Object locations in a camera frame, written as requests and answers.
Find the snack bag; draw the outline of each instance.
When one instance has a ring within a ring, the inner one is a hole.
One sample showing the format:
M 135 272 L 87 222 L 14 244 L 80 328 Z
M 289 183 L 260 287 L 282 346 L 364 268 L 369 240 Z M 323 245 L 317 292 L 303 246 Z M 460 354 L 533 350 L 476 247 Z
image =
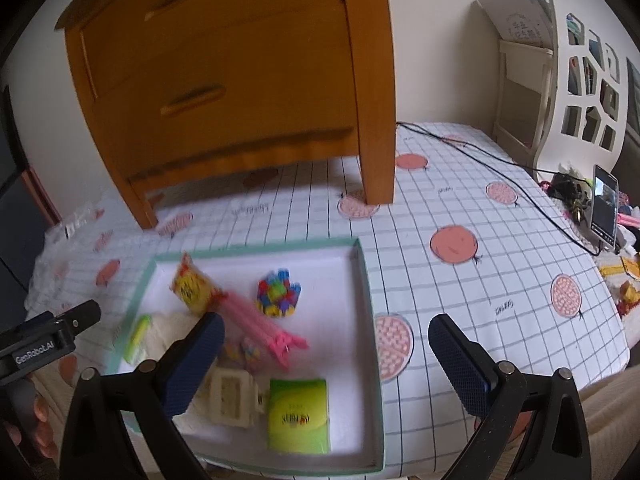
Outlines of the snack bag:
M 171 290 L 189 308 L 194 316 L 201 317 L 207 310 L 215 310 L 218 302 L 226 297 L 221 288 L 193 265 L 191 257 L 184 253 L 175 271 Z
M 324 379 L 271 380 L 269 449 L 284 453 L 329 452 L 327 390 Z

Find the blue gripper pad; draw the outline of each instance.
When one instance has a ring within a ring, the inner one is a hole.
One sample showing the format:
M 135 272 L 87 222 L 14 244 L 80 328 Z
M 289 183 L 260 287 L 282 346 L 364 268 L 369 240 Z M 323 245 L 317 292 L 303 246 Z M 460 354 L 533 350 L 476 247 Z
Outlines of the blue gripper pad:
M 429 345 L 469 415 L 485 417 L 491 408 L 498 377 L 495 362 L 472 343 L 447 314 L 429 323 Z
M 176 341 L 158 362 L 156 390 L 167 416 L 187 410 L 209 367 L 225 341 L 222 317 L 207 312 L 181 341 Z

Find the phone screen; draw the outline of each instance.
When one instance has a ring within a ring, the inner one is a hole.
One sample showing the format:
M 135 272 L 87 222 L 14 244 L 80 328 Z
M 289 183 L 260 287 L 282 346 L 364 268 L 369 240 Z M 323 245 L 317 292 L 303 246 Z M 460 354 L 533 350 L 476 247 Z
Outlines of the phone screen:
M 596 166 L 593 175 L 593 211 L 591 230 L 613 245 L 616 241 L 616 216 L 618 214 L 618 181 L 601 167 Z

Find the book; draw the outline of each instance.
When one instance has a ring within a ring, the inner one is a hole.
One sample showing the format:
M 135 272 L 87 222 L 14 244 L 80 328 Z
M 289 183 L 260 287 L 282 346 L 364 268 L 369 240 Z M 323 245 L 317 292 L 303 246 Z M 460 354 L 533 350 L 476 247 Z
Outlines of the book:
M 546 0 L 478 0 L 505 41 L 553 49 L 553 22 Z
M 326 381 L 271 380 L 269 449 L 284 453 L 326 454 L 329 426 Z

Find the yellow-green package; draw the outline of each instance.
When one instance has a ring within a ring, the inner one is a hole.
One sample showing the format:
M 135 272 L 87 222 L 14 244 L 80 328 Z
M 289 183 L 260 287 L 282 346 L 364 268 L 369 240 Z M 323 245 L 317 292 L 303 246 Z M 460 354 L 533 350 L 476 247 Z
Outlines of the yellow-green package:
M 269 449 L 304 454 L 329 452 L 324 379 L 272 379 L 268 413 Z

